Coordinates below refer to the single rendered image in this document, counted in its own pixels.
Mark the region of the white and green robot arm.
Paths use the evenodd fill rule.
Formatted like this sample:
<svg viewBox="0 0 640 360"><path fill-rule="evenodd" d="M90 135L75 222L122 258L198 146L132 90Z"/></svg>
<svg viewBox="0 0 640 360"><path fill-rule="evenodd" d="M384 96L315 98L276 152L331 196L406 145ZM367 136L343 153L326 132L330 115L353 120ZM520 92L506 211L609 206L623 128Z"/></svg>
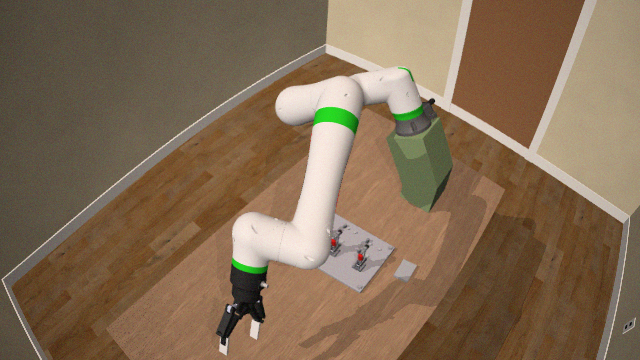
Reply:
<svg viewBox="0 0 640 360"><path fill-rule="evenodd" d="M230 274L235 287L252 292L268 288L270 260L304 270L327 261L341 182L362 107L381 103L388 104L396 134L402 137L426 131L437 117L431 106L435 99L421 101L405 66L336 76L291 86L279 94L275 110L282 122L301 126L314 121L304 182L291 222L259 212L247 212L235 221Z"/></svg>

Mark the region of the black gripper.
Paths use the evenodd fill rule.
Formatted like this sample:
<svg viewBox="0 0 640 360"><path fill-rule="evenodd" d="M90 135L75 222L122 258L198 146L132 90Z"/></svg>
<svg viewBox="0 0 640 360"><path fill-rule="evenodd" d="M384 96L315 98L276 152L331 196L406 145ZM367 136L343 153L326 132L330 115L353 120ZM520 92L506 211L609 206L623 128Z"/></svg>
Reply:
<svg viewBox="0 0 640 360"><path fill-rule="evenodd" d="M263 296L260 295L260 292L261 291L248 292L232 285L232 296L234 298L234 303L233 305L226 304L225 312L216 331L216 334L220 336L219 351L226 356L229 352L229 336L238 321L243 318L244 314L246 315L250 313L253 318L251 323L250 336L255 338L256 340L259 338L260 326L261 323L264 322L262 318L265 319L266 317L262 302Z"/></svg>

